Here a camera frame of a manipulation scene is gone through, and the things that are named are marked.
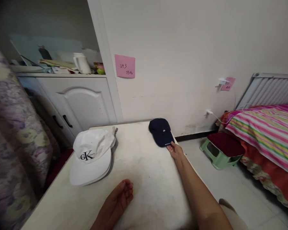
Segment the white baseball cap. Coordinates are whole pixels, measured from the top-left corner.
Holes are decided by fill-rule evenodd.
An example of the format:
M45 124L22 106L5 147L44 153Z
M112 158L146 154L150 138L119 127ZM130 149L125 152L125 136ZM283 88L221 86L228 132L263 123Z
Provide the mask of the white baseball cap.
M111 166L115 137L104 129L79 133L74 142L75 159L70 169L72 185L87 185L102 179Z

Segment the baseboard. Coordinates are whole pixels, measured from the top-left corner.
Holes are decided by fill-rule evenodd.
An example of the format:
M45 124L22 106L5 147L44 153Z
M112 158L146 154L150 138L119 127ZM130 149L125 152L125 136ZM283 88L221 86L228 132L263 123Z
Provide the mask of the baseboard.
M209 131L209 132L178 136L178 137L175 137L175 139L176 139L177 142L188 141L188 140L193 140L193 139L207 137L209 134L213 134L213 133L217 133L217 132L218 132L217 130L213 130L213 131Z

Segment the bed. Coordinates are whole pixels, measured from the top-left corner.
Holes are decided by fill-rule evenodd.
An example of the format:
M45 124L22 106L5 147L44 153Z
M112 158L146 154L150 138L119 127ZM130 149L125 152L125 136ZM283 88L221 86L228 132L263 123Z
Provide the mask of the bed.
M219 132L235 137L246 150L240 161L288 207L288 104L227 112L221 121Z

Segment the purple floral fabric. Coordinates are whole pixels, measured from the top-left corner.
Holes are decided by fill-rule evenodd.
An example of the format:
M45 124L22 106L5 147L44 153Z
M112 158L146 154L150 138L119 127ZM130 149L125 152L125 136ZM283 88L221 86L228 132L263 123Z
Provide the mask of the purple floral fabric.
M0 52L0 229L20 229L59 147Z

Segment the white thermos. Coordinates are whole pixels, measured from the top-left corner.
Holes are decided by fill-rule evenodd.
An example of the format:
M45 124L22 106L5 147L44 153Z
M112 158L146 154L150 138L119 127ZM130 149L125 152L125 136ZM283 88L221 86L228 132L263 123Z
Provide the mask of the white thermos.
M87 62L86 56L84 56L83 53L74 53L74 62L77 67L77 69L82 74L90 74L91 68Z

